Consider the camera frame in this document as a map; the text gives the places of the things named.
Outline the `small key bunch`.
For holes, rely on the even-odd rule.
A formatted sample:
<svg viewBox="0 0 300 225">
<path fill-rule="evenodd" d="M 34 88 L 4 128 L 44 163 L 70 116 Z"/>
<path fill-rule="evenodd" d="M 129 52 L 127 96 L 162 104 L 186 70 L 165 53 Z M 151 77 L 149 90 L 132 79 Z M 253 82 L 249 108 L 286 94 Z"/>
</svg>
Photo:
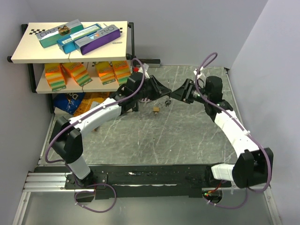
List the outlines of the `small key bunch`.
<svg viewBox="0 0 300 225">
<path fill-rule="evenodd" d="M 167 99 L 166 99 L 166 101 L 165 101 L 165 107 L 169 107 L 170 104 L 171 104 L 171 102 L 172 102 L 171 97 L 170 97 L 170 94 L 171 94 L 171 92 L 172 92 L 172 89 L 171 89 L 171 86 L 170 86 L 170 80 L 168 80 L 168 85 L 167 85 L 167 87 L 168 87 L 168 89 L 169 89 L 169 93 L 168 93 Z"/>
</svg>

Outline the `brass padlock short shackle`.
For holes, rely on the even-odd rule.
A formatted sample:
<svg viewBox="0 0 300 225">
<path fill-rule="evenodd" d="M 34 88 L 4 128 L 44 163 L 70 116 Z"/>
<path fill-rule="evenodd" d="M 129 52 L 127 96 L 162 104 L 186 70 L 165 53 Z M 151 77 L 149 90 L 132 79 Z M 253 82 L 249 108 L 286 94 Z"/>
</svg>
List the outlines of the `brass padlock short shackle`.
<svg viewBox="0 0 300 225">
<path fill-rule="evenodd" d="M 153 107 L 153 112 L 154 112 L 155 115 L 158 115 L 159 112 L 160 112 L 160 107 L 159 106 Z"/>
</svg>

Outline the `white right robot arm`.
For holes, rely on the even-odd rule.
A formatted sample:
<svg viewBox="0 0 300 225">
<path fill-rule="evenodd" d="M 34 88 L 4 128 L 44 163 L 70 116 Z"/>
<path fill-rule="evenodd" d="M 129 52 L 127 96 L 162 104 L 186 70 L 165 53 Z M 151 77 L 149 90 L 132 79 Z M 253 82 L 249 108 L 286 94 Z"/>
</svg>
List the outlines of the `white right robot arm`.
<svg viewBox="0 0 300 225">
<path fill-rule="evenodd" d="M 239 188 L 251 188 L 259 184 L 270 184 L 273 152 L 263 148 L 250 135 L 237 118 L 233 107 L 223 99 L 223 82 L 217 76 L 206 78 L 205 85 L 186 79 L 170 97 L 187 104 L 194 101 L 204 104 L 205 112 L 223 131 L 235 150 L 235 164 L 218 163 L 209 165 L 205 183 L 215 187 L 221 180 L 232 181 Z"/>
</svg>

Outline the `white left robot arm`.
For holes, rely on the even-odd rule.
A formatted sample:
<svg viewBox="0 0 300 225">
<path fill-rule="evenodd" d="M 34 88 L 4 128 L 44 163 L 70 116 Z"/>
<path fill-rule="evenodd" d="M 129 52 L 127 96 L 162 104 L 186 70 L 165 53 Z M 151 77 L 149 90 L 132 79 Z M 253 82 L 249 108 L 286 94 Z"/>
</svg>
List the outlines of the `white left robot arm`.
<svg viewBox="0 0 300 225">
<path fill-rule="evenodd" d="M 49 146 L 61 157 L 76 177 L 81 188 L 93 183 L 93 171 L 83 158 L 83 138 L 103 123 L 112 120 L 135 107 L 147 98 L 151 101 L 167 96 L 171 90 L 161 84 L 153 75 L 146 78 L 141 72 L 133 72 L 127 82 L 98 106 L 79 116 L 56 120 Z"/>
</svg>

